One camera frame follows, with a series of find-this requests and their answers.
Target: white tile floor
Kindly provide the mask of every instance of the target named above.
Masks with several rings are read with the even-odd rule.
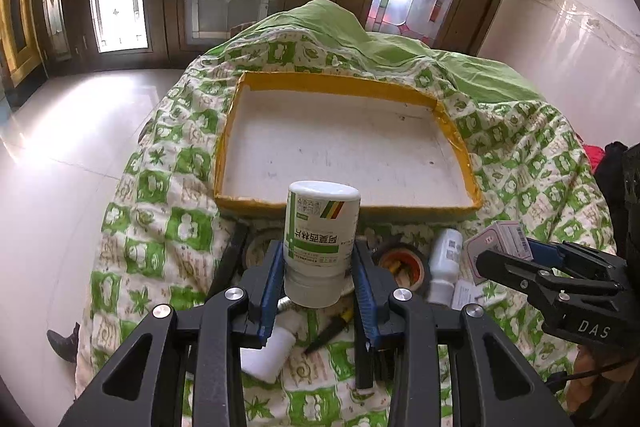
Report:
[[[74,397],[46,331],[79,320],[104,210],[181,73],[52,78],[13,114],[0,102],[0,375],[35,427],[57,426]]]

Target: triangular cutout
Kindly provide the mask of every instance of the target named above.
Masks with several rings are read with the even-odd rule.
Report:
[[[495,397],[498,400],[510,400],[531,392],[529,380],[520,372],[511,357],[498,343],[493,335],[482,337],[491,378],[494,382]]]
[[[102,385],[105,394],[129,401],[138,399],[152,341],[149,333],[138,339]]]

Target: bottle label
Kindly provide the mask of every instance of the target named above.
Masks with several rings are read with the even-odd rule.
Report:
[[[289,192],[285,241],[289,258],[313,266],[348,262],[359,201],[317,200]]]

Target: white wall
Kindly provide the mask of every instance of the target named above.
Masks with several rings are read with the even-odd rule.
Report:
[[[585,141],[640,141],[640,10],[633,0],[502,0],[479,55],[536,84]]]

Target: black cable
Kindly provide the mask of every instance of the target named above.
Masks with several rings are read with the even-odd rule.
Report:
[[[589,377],[597,377],[602,373],[606,373],[607,371],[613,371],[627,363],[633,362],[636,357],[631,357],[629,359],[623,359],[619,362],[609,363],[608,365],[603,365],[602,367],[598,367],[597,369],[591,369],[591,371],[583,371],[581,373],[574,373],[572,375],[568,375],[566,371],[558,371],[557,373],[552,373],[546,379],[545,385],[549,388],[552,393],[558,393],[564,389],[566,383],[570,380],[580,380],[581,378],[589,378]]]

